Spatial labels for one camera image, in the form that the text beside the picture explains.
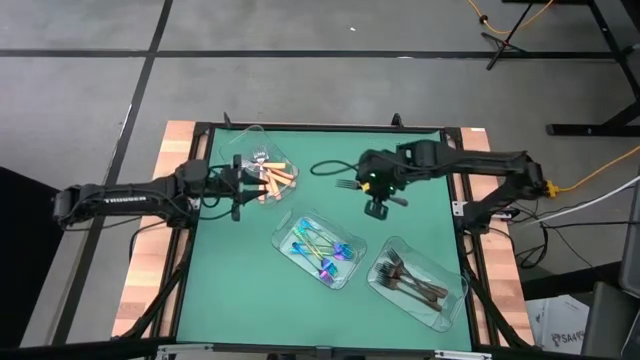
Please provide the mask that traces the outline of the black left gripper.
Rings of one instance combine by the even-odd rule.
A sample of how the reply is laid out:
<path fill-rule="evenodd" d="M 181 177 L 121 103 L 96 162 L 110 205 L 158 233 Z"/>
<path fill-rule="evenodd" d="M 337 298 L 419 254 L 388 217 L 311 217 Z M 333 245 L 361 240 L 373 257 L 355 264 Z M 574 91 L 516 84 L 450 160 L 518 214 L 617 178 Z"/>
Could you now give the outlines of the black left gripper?
<path fill-rule="evenodd" d="M 239 154 L 233 156 L 230 165 L 214 165 L 208 167 L 207 196 L 215 198 L 217 202 L 221 198 L 232 201 L 229 214 L 233 221 L 240 220 L 240 206 L 257 199 L 262 192 L 259 190 L 240 191 L 243 184 L 260 184 L 261 178 L 256 177 L 247 169 L 242 168 L 242 157 Z"/>

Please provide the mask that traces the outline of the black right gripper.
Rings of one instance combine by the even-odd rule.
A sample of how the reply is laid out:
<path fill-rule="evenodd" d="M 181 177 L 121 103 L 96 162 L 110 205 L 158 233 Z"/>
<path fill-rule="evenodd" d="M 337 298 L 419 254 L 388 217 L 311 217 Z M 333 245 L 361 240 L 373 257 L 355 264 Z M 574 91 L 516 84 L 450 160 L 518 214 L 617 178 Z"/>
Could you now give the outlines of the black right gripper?
<path fill-rule="evenodd" d="M 398 160 L 395 153 L 389 150 L 366 150 L 357 164 L 356 181 L 371 196 L 390 196 L 389 201 L 403 207 L 409 202 L 401 197 L 391 196 L 396 193 Z M 379 199 L 368 200 L 365 204 L 366 215 L 378 220 L 386 220 L 389 208 Z"/>

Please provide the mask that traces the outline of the clear plastic bin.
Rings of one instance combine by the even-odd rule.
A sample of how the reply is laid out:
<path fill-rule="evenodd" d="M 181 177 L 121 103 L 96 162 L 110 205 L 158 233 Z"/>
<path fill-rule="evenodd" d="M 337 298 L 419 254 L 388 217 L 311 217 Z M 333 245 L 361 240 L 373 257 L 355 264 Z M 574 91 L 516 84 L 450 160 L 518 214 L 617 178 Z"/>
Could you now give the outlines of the clear plastic bin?
<path fill-rule="evenodd" d="M 403 287 L 409 295 L 394 291 L 376 282 L 378 263 L 392 262 L 387 251 L 393 249 L 404 261 L 405 266 L 418 279 L 425 280 L 448 290 L 448 295 L 436 303 L 425 302 L 424 298 L 413 290 Z M 394 236 L 383 245 L 380 253 L 367 275 L 370 287 L 390 303 L 438 333 L 449 331 L 457 316 L 462 312 L 469 290 L 468 281 L 461 275 L 451 272 L 418 250 L 409 246 L 402 238 Z"/>
<path fill-rule="evenodd" d="M 307 218 L 314 226 L 326 231 L 334 240 L 349 244 L 355 252 L 355 259 L 351 261 L 327 257 L 334 265 L 334 278 L 336 282 L 333 286 L 326 285 L 318 278 L 316 271 L 302 254 L 289 253 L 289 248 L 294 242 L 301 243 L 294 233 L 294 227 L 300 226 L 300 220 L 302 218 Z M 329 246 L 327 242 L 315 233 L 309 230 L 307 230 L 307 232 L 314 239 L 317 246 Z M 280 254 L 292 261 L 298 268 L 332 290 L 340 290 L 347 284 L 358 269 L 367 251 L 367 245 L 364 239 L 350 233 L 336 222 L 315 211 L 302 212 L 291 210 L 287 212 L 272 233 L 271 243 Z"/>
<path fill-rule="evenodd" d="M 252 125 L 243 131 L 231 131 L 228 141 L 223 143 L 219 140 L 218 152 L 222 159 L 231 160 L 234 155 L 239 154 L 242 157 L 242 168 L 247 169 L 256 177 L 260 177 L 265 181 L 265 184 L 269 185 L 269 181 L 266 173 L 268 169 L 264 169 L 260 172 L 254 172 L 249 164 L 252 162 L 252 152 L 256 146 L 264 145 L 269 153 L 269 160 L 267 162 L 284 162 L 287 163 L 287 167 L 284 170 L 280 170 L 289 173 L 295 177 L 294 181 L 297 185 L 297 177 L 299 175 L 298 168 L 293 164 L 289 157 L 282 151 L 282 149 L 274 142 L 274 137 L 269 135 L 263 127 L 259 125 Z M 259 185 L 251 185 L 250 190 L 258 190 Z M 281 201 L 285 196 L 291 194 L 296 189 L 288 188 L 284 191 L 280 191 L 281 199 L 275 200 L 269 195 L 268 200 L 265 203 L 260 203 L 258 198 L 257 202 L 261 205 L 271 205 L 278 201 Z"/>

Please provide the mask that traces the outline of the green table mat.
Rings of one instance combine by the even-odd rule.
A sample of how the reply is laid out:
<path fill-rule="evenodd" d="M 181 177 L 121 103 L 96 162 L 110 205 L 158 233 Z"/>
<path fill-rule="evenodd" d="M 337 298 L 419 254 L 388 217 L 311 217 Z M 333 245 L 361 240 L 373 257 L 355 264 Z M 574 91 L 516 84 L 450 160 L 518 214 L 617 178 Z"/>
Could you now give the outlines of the green table mat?
<path fill-rule="evenodd" d="M 342 163 L 353 164 L 368 150 L 394 149 L 415 140 L 357 133 L 270 133 L 299 170 L 296 189 L 271 205 L 250 202 L 239 221 L 220 217 L 221 202 L 197 228 L 189 266 L 181 342 L 259 345 L 331 345 L 411 350 L 467 350 L 468 320 L 460 314 L 453 327 L 438 333 L 390 303 L 367 282 L 367 274 L 384 243 L 402 238 L 409 246 L 449 271 L 459 267 L 451 201 L 444 179 L 411 184 L 403 192 L 407 207 L 391 205 L 386 220 L 364 212 L 366 196 L 340 189 Z M 272 245 L 285 214 L 316 211 L 365 240 L 358 269 L 340 290 L 332 290 L 298 268 Z"/>

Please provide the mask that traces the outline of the black floor stand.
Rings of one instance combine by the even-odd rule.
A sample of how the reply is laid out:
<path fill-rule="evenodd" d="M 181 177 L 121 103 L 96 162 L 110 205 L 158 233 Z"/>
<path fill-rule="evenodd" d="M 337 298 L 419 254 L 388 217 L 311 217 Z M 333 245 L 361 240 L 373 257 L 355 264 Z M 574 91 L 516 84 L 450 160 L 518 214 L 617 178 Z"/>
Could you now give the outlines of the black floor stand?
<path fill-rule="evenodd" d="M 498 60 L 508 51 L 512 51 L 515 52 L 516 54 L 524 54 L 525 50 L 512 45 L 511 44 L 511 40 L 514 37 L 515 33 L 520 30 L 523 29 L 528 23 L 529 20 L 527 19 L 527 16 L 529 15 L 529 12 L 531 11 L 533 7 L 532 3 L 528 3 L 527 7 L 524 9 L 524 11 L 522 12 L 522 14 L 520 15 L 520 17 L 518 18 L 518 20 L 516 21 L 516 23 L 513 25 L 513 27 L 509 30 L 498 30 L 496 28 L 494 28 L 490 23 L 489 23 L 489 17 L 482 11 L 480 11 L 479 9 L 477 9 L 477 15 L 478 15 L 478 21 L 481 25 L 483 25 L 488 32 L 482 32 L 481 36 L 485 39 L 485 40 L 491 40 L 494 42 L 494 44 L 496 45 L 496 50 L 494 52 L 494 54 L 492 55 L 491 59 L 489 60 L 488 64 L 486 65 L 486 70 L 487 71 L 491 71 L 494 66 L 496 65 L 496 63 L 498 62 Z"/>

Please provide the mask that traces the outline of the white printed box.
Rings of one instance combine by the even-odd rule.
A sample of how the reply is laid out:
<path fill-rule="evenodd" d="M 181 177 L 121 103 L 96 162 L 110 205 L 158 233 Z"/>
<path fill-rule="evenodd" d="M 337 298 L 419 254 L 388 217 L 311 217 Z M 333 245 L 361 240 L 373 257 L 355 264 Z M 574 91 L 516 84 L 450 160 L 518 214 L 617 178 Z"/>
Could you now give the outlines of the white printed box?
<path fill-rule="evenodd" d="M 589 307 L 569 295 L 528 300 L 535 345 L 544 351 L 579 355 Z"/>

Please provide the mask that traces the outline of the black panel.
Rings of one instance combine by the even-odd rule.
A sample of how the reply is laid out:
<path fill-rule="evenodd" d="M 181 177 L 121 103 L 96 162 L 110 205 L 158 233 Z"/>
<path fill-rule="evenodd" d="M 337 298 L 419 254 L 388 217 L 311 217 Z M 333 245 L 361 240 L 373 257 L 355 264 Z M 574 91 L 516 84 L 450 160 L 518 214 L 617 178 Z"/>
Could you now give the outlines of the black panel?
<path fill-rule="evenodd" d="M 0 166 L 0 349 L 21 344 L 61 242 L 57 193 Z"/>

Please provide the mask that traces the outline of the grey cabinet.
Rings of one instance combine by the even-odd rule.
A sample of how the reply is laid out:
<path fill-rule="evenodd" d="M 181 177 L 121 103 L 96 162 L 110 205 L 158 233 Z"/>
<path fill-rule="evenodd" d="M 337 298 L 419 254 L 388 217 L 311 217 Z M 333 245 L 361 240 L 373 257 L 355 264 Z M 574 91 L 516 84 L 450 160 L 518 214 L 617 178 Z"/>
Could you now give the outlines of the grey cabinet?
<path fill-rule="evenodd" d="M 634 184 L 619 283 L 625 291 L 640 298 L 640 179 Z"/>

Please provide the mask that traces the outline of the grey chair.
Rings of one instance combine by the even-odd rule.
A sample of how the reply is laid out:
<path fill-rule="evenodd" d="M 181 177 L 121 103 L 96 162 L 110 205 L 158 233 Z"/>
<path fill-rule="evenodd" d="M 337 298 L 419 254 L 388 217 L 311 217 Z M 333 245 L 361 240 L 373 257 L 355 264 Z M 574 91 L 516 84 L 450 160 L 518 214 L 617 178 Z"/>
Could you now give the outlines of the grey chair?
<path fill-rule="evenodd" d="M 639 312 L 640 298 L 604 282 L 597 282 L 581 354 L 620 360 Z"/>

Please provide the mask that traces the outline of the black table frame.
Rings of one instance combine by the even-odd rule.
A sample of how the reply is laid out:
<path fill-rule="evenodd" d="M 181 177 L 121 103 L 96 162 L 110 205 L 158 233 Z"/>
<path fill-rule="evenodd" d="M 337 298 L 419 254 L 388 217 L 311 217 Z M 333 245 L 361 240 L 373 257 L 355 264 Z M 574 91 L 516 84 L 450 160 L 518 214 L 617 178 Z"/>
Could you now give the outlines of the black table frame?
<path fill-rule="evenodd" d="M 197 122 L 197 121 L 176 121 L 170 120 L 164 130 L 161 140 L 160 150 L 153 172 L 155 178 L 165 176 L 175 170 L 182 162 L 191 158 L 211 159 L 217 155 L 215 148 L 215 133 L 219 129 L 242 132 L 251 125 L 246 122 L 231 123 L 223 122 Z M 331 124 L 302 124 L 302 123 L 262 123 L 260 125 L 267 133 L 275 131 L 292 132 L 301 135 L 307 132 L 321 133 L 326 137 L 340 133 L 357 133 L 380 135 L 387 134 L 398 136 L 401 134 L 413 134 L 424 137 L 428 134 L 436 134 L 440 138 L 447 140 L 454 147 L 461 147 L 465 150 L 487 151 L 490 149 L 486 130 L 473 127 L 424 127 L 410 126 L 401 127 L 396 125 L 386 126 L 357 126 L 357 125 L 331 125 Z M 478 199 L 487 195 L 497 187 L 497 179 L 480 175 L 455 175 L 447 180 L 447 199 L 449 201 L 458 199 L 474 198 Z M 164 245 L 162 253 L 166 256 L 164 261 L 163 280 L 164 284 L 169 277 L 169 268 L 177 264 L 177 255 L 184 249 L 184 243 L 195 239 L 195 231 L 191 232 L 169 232 L 167 230 L 156 230 L 149 235 L 148 239 L 157 244 Z M 510 241 L 499 234 L 488 234 L 469 236 L 466 238 L 457 237 L 457 243 L 465 243 L 472 250 L 468 256 L 471 268 L 476 272 L 479 281 L 485 286 L 486 291 L 494 299 L 498 298 L 498 276 L 502 273 L 495 267 L 498 265 L 497 251 L 494 246 L 504 245 L 508 250 L 512 248 Z M 184 294 L 186 282 L 182 282 L 175 293 L 170 297 L 169 304 L 165 307 L 163 315 L 156 321 L 161 333 L 175 335 L 178 333 L 181 315 L 183 313 Z M 465 300 L 465 313 L 468 325 L 465 329 L 468 332 L 471 346 L 502 346 L 506 340 L 498 333 L 495 321 L 487 314 L 482 307 L 480 300 L 473 293 L 469 294 Z M 360 346 L 339 346 L 331 345 L 326 341 L 315 341 L 312 345 L 304 345 L 300 352 L 315 353 L 319 350 L 330 350 L 334 356 L 341 354 L 369 354 L 380 356 L 407 356 L 412 350 L 408 347 L 401 348 L 375 348 Z"/>

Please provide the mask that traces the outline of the black desk frame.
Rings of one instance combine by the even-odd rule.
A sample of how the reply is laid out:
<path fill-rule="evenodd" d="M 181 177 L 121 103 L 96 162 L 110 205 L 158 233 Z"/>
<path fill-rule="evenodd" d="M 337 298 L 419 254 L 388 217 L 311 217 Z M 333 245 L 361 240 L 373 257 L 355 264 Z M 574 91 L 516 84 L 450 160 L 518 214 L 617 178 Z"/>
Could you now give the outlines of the black desk frame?
<path fill-rule="evenodd" d="M 640 119 L 640 83 L 636 80 L 628 64 L 627 54 L 618 45 L 595 0 L 587 0 L 587 6 L 613 55 L 613 59 L 629 83 L 634 101 L 602 124 L 547 124 L 545 130 L 550 136 L 640 138 L 640 125 L 632 125 L 633 121 Z"/>

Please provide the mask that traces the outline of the black front rail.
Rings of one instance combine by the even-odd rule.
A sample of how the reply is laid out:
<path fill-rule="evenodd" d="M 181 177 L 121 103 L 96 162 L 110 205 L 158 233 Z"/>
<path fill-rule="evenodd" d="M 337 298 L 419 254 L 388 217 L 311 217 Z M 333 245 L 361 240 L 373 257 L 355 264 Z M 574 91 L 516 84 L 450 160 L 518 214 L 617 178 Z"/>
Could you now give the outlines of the black front rail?
<path fill-rule="evenodd" d="M 171 337 L 145 339 L 116 339 L 100 342 L 71 343 L 26 348 L 0 349 L 2 360 L 126 360 L 139 357 L 151 357 L 159 353 L 179 353 L 181 351 L 238 352 L 238 353 L 283 353 L 317 356 L 329 360 L 344 356 L 402 356 L 437 358 L 441 355 L 456 355 L 456 350 L 405 350 L 374 349 L 331 346 L 285 346 L 285 345 L 248 345 L 227 343 L 178 343 Z M 533 348 L 509 348 L 491 345 L 474 345 L 463 353 L 481 360 L 640 360 L 640 351 L 635 354 L 623 354 L 620 357 L 596 357 L 545 352 Z"/>

